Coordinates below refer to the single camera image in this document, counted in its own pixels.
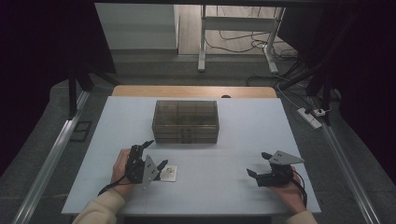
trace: wall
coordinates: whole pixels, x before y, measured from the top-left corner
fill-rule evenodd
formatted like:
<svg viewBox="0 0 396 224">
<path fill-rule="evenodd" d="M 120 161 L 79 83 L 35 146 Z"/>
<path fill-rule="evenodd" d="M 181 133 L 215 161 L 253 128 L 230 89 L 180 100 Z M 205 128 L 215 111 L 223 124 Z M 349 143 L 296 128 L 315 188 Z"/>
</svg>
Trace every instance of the wall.
<svg viewBox="0 0 396 224">
<path fill-rule="evenodd" d="M 177 6 L 104 3 L 95 6 L 110 49 L 177 48 Z"/>
</svg>

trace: hand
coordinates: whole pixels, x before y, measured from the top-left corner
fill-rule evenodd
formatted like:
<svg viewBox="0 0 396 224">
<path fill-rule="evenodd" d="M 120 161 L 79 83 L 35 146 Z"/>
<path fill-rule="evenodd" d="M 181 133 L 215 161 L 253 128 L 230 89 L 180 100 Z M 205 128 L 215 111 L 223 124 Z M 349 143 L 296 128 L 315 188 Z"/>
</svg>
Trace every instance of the hand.
<svg viewBox="0 0 396 224">
<path fill-rule="evenodd" d="M 111 183 L 119 180 L 125 174 L 125 165 L 128 161 L 128 156 L 131 153 L 131 149 L 122 149 L 116 163 L 113 165 L 113 175 L 111 176 Z M 128 178 L 123 178 L 120 182 L 121 185 L 114 187 L 114 190 L 118 192 L 122 197 L 128 196 L 134 189 L 135 184 L 129 184 Z"/>
<path fill-rule="evenodd" d="M 300 178 L 294 172 L 293 178 L 299 184 L 301 183 Z M 293 214 L 298 214 L 306 210 L 302 193 L 293 183 L 289 182 L 289 184 L 284 186 L 268 187 L 268 189 L 271 189 L 273 192 L 275 192 Z"/>
</svg>

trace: power strip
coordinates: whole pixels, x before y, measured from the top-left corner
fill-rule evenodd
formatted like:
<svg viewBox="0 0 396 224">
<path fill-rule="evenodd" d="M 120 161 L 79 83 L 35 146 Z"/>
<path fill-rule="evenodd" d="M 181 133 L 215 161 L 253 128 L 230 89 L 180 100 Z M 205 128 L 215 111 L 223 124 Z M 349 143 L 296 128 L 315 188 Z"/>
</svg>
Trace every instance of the power strip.
<svg viewBox="0 0 396 224">
<path fill-rule="evenodd" d="M 297 112 L 306 120 L 314 129 L 318 129 L 321 127 L 321 123 L 315 119 L 311 114 L 305 114 L 305 108 L 301 107 L 297 110 Z"/>
</svg>

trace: desk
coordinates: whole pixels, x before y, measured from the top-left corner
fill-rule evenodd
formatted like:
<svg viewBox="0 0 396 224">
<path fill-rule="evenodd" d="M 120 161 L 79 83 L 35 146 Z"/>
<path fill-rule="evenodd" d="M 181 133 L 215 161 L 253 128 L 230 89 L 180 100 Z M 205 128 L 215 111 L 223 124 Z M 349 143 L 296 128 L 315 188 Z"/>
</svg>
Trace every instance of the desk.
<svg viewBox="0 0 396 224">
<path fill-rule="evenodd" d="M 170 97 L 163 98 L 167 92 Z M 247 98 L 246 92 L 256 98 Z M 241 98 L 219 98 L 224 93 Z M 300 157 L 274 90 L 118 86 L 107 99 L 63 214 L 79 213 L 109 182 L 111 167 L 121 148 L 153 139 L 151 122 L 158 99 L 216 100 L 219 140 L 217 144 L 153 143 L 144 157 L 149 154 L 156 163 L 169 160 L 169 164 L 177 165 L 177 181 L 155 181 L 146 190 L 137 186 L 121 215 L 271 216 L 289 212 L 271 190 L 259 188 L 246 171 L 249 168 L 258 173 L 269 172 L 269 164 L 261 158 L 262 151 L 273 154 L 283 150 Z M 305 181 L 308 208 L 320 212 L 304 165 L 297 164 L 296 169 Z"/>
</svg>

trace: sleeve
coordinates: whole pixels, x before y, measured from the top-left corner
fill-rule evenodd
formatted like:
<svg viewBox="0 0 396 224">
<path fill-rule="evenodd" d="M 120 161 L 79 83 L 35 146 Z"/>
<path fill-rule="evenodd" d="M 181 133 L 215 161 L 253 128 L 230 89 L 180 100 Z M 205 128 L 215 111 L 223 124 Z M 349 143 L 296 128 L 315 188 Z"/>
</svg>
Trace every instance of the sleeve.
<svg viewBox="0 0 396 224">
<path fill-rule="evenodd" d="M 90 201 L 73 223 L 116 223 L 116 214 L 125 205 L 125 200 L 110 189 Z"/>
<path fill-rule="evenodd" d="M 286 222 L 288 224 L 318 224 L 312 213 L 308 210 L 290 217 Z"/>
</svg>

